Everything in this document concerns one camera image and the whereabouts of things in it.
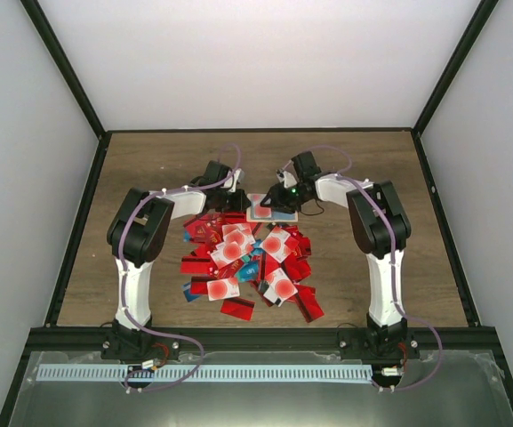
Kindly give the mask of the beige leather card holder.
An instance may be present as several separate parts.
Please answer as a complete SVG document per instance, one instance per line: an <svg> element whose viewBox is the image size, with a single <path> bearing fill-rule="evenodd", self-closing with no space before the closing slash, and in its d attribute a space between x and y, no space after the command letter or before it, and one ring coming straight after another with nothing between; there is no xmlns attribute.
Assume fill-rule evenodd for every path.
<svg viewBox="0 0 513 427"><path fill-rule="evenodd" d="M261 202L264 194L248 193L247 197L251 202L251 205L246 210L246 220L248 222L292 223L299 220L297 213L285 213L272 207L262 206Z"/></svg>

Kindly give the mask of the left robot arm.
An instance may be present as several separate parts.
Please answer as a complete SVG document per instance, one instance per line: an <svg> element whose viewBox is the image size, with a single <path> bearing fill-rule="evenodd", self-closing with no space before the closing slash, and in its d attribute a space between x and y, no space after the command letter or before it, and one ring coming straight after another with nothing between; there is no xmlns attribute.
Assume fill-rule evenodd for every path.
<svg viewBox="0 0 513 427"><path fill-rule="evenodd" d="M202 175L177 189L128 191L107 233L118 271L118 306L103 358L144 359L153 350L150 277L171 220L247 207L248 198L237 187L243 178L240 167L212 160Z"/></svg>

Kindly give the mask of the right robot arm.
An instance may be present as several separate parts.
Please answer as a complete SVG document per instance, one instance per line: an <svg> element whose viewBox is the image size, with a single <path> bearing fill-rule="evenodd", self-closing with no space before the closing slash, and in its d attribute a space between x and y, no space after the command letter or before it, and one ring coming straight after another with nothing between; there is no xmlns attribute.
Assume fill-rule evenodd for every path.
<svg viewBox="0 0 513 427"><path fill-rule="evenodd" d="M366 256L370 305L366 315L366 347L376 358L391 355L407 336L401 268L412 227L391 181L357 181L324 172L313 154L291 159L294 172L277 171L278 183L259 205L285 214L300 213L314 200L346 208L357 247Z"/></svg>

